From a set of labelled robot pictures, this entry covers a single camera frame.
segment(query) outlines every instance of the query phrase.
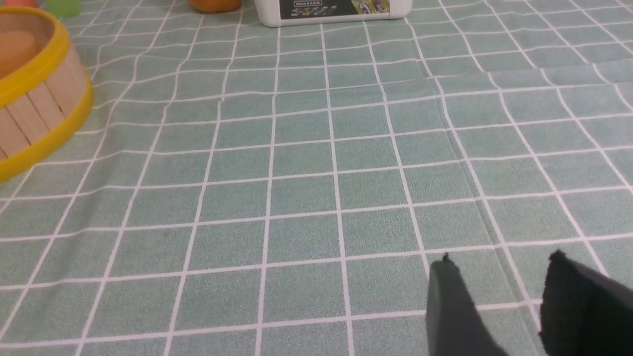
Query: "pink object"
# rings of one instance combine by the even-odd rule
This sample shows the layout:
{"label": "pink object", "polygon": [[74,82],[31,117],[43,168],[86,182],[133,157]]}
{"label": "pink object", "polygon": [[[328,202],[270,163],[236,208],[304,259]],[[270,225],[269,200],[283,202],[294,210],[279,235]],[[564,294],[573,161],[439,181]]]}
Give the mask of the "pink object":
{"label": "pink object", "polygon": [[38,8],[37,0],[4,0],[7,6],[28,6],[29,8]]}

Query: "green object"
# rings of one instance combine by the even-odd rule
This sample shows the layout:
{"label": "green object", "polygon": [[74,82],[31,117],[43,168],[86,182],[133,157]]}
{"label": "green object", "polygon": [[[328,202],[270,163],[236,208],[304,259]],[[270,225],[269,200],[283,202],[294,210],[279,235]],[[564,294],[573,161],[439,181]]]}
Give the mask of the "green object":
{"label": "green object", "polygon": [[73,17],[81,13],[80,0],[44,0],[44,4],[57,18]]}

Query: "orange sponge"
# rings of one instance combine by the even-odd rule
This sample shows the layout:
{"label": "orange sponge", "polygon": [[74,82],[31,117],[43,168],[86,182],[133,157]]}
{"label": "orange sponge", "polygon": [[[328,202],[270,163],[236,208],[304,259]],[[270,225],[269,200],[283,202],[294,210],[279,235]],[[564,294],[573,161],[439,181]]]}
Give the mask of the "orange sponge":
{"label": "orange sponge", "polygon": [[204,13],[223,13],[237,10],[242,0],[188,0],[196,10]]}

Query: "wooden basket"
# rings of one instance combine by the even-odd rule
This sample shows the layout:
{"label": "wooden basket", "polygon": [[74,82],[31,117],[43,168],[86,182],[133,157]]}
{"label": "wooden basket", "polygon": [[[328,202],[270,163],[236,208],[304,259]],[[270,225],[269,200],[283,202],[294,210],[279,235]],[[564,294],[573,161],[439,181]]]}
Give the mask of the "wooden basket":
{"label": "wooden basket", "polygon": [[90,115],[94,91],[70,36],[53,15],[0,6],[0,32],[27,31],[39,54],[0,79],[0,182],[69,140]]}

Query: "white container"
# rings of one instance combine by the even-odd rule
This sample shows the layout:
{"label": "white container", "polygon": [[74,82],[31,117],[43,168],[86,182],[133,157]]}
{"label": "white container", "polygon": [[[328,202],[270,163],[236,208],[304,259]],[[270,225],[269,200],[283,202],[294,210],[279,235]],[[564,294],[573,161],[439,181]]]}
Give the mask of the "white container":
{"label": "white container", "polygon": [[268,27],[404,18],[413,0],[255,0]]}

